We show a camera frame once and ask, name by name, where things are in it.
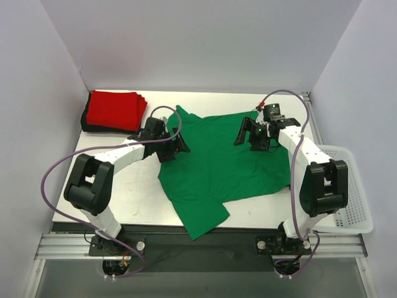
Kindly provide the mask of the green t shirt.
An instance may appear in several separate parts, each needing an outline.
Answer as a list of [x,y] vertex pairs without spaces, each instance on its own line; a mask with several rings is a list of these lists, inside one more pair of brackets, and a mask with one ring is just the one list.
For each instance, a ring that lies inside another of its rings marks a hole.
[[233,143],[249,112],[199,117],[177,106],[168,129],[182,124],[190,152],[162,163],[158,179],[191,239],[222,224],[226,202],[270,195],[290,185],[288,151],[252,151]]

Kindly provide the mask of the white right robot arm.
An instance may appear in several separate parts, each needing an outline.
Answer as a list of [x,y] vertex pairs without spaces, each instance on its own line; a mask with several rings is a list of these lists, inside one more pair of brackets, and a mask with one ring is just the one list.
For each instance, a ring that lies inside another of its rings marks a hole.
[[258,122],[244,117],[235,145],[248,140],[253,151],[268,151],[271,141],[288,151],[292,216],[282,224],[283,233],[275,237],[275,247],[289,253],[297,238],[307,239],[323,218],[348,204],[348,165],[325,154],[305,136],[305,126],[294,118]]

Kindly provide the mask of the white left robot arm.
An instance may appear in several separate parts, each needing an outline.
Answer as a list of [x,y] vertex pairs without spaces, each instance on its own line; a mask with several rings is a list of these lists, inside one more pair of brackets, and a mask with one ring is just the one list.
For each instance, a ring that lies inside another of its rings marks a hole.
[[95,155],[78,155],[63,194],[95,226],[96,234],[104,238],[105,251],[113,256],[124,251],[126,242],[119,236],[122,226],[109,207],[114,176],[154,153],[164,163],[174,160],[177,153],[190,152],[176,127],[168,131],[165,121],[154,117],[149,117],[145,127],[122,144],[121,148]]

